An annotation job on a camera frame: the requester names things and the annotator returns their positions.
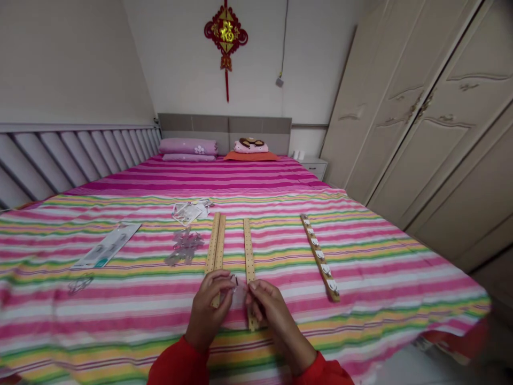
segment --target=instruction card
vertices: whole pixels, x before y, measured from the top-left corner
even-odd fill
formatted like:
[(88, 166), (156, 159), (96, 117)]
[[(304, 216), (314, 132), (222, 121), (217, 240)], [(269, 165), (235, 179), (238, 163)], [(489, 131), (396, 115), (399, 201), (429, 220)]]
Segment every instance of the instruction card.
[(94, 246), (85, 257), (74, 264), (72, 269), (104, 267), (132, 238), (140, 226), (141, 224), (120, 223), (100, 243)]

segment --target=person's left hand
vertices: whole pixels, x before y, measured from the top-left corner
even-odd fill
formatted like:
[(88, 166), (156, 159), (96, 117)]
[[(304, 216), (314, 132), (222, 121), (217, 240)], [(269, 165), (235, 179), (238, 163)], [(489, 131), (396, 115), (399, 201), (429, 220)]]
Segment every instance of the person's left hand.
[[(191, 318), (185, 340), (197, 351), (204, 353), (214, 341), (221, 324), (230, 310), (235, 284), (229, 280), (228, 270), (214, 270), (203, 279), (194, 300), (192, 301)], [(227, 290), (223, 302), (216, 309), (211, 303), (221, 291)]]

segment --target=orange pillow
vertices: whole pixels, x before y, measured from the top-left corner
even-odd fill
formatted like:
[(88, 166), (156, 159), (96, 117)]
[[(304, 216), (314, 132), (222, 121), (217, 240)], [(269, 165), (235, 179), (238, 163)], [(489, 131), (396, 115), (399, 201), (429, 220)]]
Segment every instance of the orange pillow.
[(260, 160), (279, 160), (277, 155), (272, 152), (260, 152), (253, 154), (242, 154), (235, 151), (230, 151), (224, 157), (224, 160), (243, 160), (243, 161), (260, 161)]

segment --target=nightstand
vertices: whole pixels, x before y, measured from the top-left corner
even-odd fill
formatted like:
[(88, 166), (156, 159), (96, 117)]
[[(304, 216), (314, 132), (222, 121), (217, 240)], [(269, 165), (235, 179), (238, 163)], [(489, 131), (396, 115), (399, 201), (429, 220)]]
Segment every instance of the nightstand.
[(302, 160), (297, 159), (301, 165), (314, 174), (319, 180), (324, 178), (324, 172), (326, 171), (326, 166), (328, 162), (319, 158), (314, 157), (305, 157)]

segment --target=wooden board with holes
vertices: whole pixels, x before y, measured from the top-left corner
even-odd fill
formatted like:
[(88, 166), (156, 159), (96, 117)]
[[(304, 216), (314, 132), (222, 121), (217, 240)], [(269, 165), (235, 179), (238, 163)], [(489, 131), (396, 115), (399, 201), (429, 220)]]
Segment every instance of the wooden board with holes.
[[(226, 227), (226, 215), (221, 215), (219, 218), (219, 229), (217, 230), (217, 246), (215, 248), (215, 262), (214, 270), (223, 268), (223, 255), (224, 255), (224, 229)], [(217, 294), (212, 300), (213, 307), (219, 307), (220, 294)]]
[(217, 249), (217, 232), (219, 231), (219, 221), (221, 220), (221, 213), (214, 214), (214, 221), (212, 222), (212, 233), (210, 235), (210, 243), (208, 244), (207, 264), (205, 266), (205, 274), (208, 274), (215, 269), (215, 250)]
[(308, 219), (308, 216), (306, 214), (301, 214), (300, 217), (301, 222), (303, 223), (303, 228), (305, 229), (306, 236), (308, 237), (308, 243), (310, 243), (310, 248), (312, 249), (315, 262), (317, 263), (317, 267), (319, 268), (322, 280), (324, 281), (324, 285), (326, 286), (326, 291), (328, 292), (328, 295), (331, 297), (333, 302), (340, 302), (340, 294), (336, 286), (337, 284), (331, 276), (331, 269), (326, 263), (326, 258), (324, 258), (324, 253), (322, 252), (321, 245), (319, 244), (319, 241), (315, 236), (315, 232), (312, 229), (310, 220)]
[[(244, 251), (246, 253), (246, 284), (255, 280), (255, 262), (253, 256), (253, 243), (251, 242), (251, 224), (249, 218), (244, 218)], [(258, 329), (257, 318), (247, 309), (247, 324), (249, 329), (254, 332)]]

